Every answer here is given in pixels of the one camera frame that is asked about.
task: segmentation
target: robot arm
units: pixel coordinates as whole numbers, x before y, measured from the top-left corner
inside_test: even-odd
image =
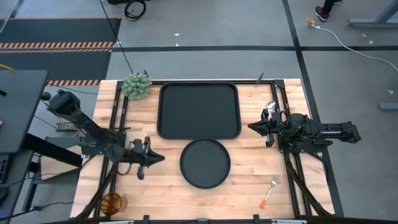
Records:
[[[318,124],[307,115],[291,114],[282,121],[281,114],[273,112],[268,119],[268,110],[263,110],[261,120],[248,127],[267,136],[267,147],[274,144],[273,134],[278,134],[279,146],[289,152],[319,152],[333,144],[327,139],[339,139],[343,142],[357,143],[361,140],[356,126],[351,122],[336,124]]]
[[[104,154],[112,162],[128,162],[140,164],[137,176],[144,178],[144,167],[164,160],[164,156],[155,153],[150,148],[149,137],[145,138],[144,147],[140,139],[135,139],[133,148],[125,149],[120,146],[117,133],[99,127],[80,109],[80,100],[71,92],[59,90],[58,94],[49,99],[48,110],[55,116],[72,122],[76,127],[84,129],[95,142],[83,145],[88,146],[87,154]]]

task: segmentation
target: orange handle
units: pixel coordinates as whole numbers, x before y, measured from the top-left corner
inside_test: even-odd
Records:
[[[267,202],[267,199],[266,198],[264,198],[264,200],[261,202],[261,204],[260,204],[260,208],[261,209],[265,209],[265,207],[266,207],[266,202]]]

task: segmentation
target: rectangular black tray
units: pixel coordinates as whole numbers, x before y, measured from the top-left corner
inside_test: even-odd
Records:
[[[232,139],[241,132],[230,82],[170,82],[160,89],[157,132],[165,139]]]

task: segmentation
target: hazard stripe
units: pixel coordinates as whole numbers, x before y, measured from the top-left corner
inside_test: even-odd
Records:
[[[1,50],[2,54],[41,54],[41,53],[81,53],[81,52],[112,52],[109,49],[63,49],[63,50]]]
[[[0,49],[15,49],[15,48],[98,48],[98,47],[112,47],[113,42],[38,42],[38,43],[0,43]]]
[[[96,86],[101,80],[50,80],[47,86]]]

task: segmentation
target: floor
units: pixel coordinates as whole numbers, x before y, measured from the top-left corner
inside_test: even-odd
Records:
[[[0,17],[17,12],[16,17],[103,17],[98,0],[3,0]],[[119,7],[104,1],[109,16],[122,17],[119,39],[132,69],[146,69],[153,79],[173,78],[301,78],[313,113],[317,109],[324,123],[352,121],[362,141],[357,144],[335,142],[329,147],[338,193],[346,217],[398,220],[398,151],[396,112],[378,108],[382,101],[398,101],[398,74],[386,63],[369,60],[352,52],[306,48],[298,54],[291,36],[292,23],[285,7],[290,6],[292,21],[301,47],[337,47],[338,42],[326,32],[312,29],[305,16],[316,19],[313,9],[322,0],[151,0],[145,16],[129,22]],[[398,29],[354,29],[349,18],[376,17],[391,0],[346,0],[333,8],[329,21],[317,25],[330,29],[342,42],[363,46],[362,51],[398,65],[398,51],[380,50],[378,46],[398,45]],[[225,46],[222,49],[180,51],[192,46]],[[233,50],[228,46],[242,46]],[[269,46],[262,50],[245,46]],[[135,47],[145,48],[139,52]],[[122,79],[129,74],[121,52],[111,55],[107,79]],[[76,90],[96,92],[97,86],[76,86]],[[46,88],[55,92],[56,87]],[[95,96],[76,94],[83,111],[92,116]],[[58,119],[41,105],[36,115],[54,125]],[[30,133],[42,138],[58,136],[35,119]],[[72,201],[76,178],[63,177],[40,185],[34,204]],[[11,223],[54,222],[66,220],[71,206],[57,205],[12,220]]]

